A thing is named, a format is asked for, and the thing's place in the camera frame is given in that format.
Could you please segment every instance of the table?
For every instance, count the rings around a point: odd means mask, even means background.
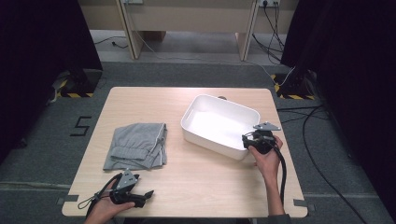
[[[251,155],[235,161],[184,140],[180,121],[200,94],[224,96],[257,110],[262,122],[281,126],[271,92],[266,89],[113,88],[69,191],[69,195],[78,195],[78,201],[65,202],[64,215],[85,216],[86,209],[79,210],[78,203],[121,172],[102,170],[116,128],[137,122],[165,122],[168,163],[162,169],[133,172],[140,175],[133,193],[144,194],[154,189],[154,195],[144,208],[124,211],[120,217],[267,217],[264,182]],[[276,135],[284,142],[281,150],[288,167],[285,210],[291,217],[305,217],[306,207],[295,206],[293,202],[303,200],[304,196],[285,135],[282,131]]]
[[[241,61],[247,57],[256,0],[145,0],[142,5],[117,1],[125,20],[133,58],[143,46],[143,31],[235,33]]]

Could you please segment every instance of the human hand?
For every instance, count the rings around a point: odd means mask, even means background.
[[[275,135],[274,138],[276,140],[277,147],[281,149],[283,146],[283,142],[279,139],[279,137]],[[276,152],[273,149],[271,149],[267,154],[261,154],[253,146],[249,146],[248,150],[256,159],[255,164],[262,173],[262,177],[264,177],[265,184],[269,185],[269,184],[274,184],[274,182],[277,182],[277,171],[280,160]]]
[[[107,189],[111,189],[115,181],[111,182]],[[104,192],[100,197],[102,199],[93,207],[84,224],[104,224],[116,214],[134,207],[134,203],[114,204],[108,197],[108,192]]]

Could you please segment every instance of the white plastic bin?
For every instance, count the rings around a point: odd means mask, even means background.
[[[235,160],[248,154],[242,134],[253,131],[260,114],[254,109],[210,95],[199,95],[181,120],[184,138]]]

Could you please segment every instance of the folded gray towel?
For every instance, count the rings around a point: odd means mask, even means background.
[[[166,124],[135,123],[117,128],[104,170],[142,170],[166,164]]]

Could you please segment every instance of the yellow black hazard tape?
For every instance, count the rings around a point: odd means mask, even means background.
[[[306,90],[304,92],[288,92],[288,91],[285,91],[284,89],[282,89],[282,86],[278,85],[279,83],[276,81],[277,80],[276,75],[271,75],[271,78],[276,83],[274,87],[275,87],[276,95],[279,98],[292,99],[292,100],[314,100],[315,99],[314,95],[310,93],[310,90]]]
[[[93,93],[71,93],[71,92],[58,92],[58,97],[81,98],[93,97]]]
[[[61,83],[61,86],[59,88],[59,92],[57,93],[57,97],[69,97],[69,98],[82,98],[82,97],[92,97],[93,92],[72,92],[71,91],[65,91],[64,89],[66,88],[67,84],[67,79]]]

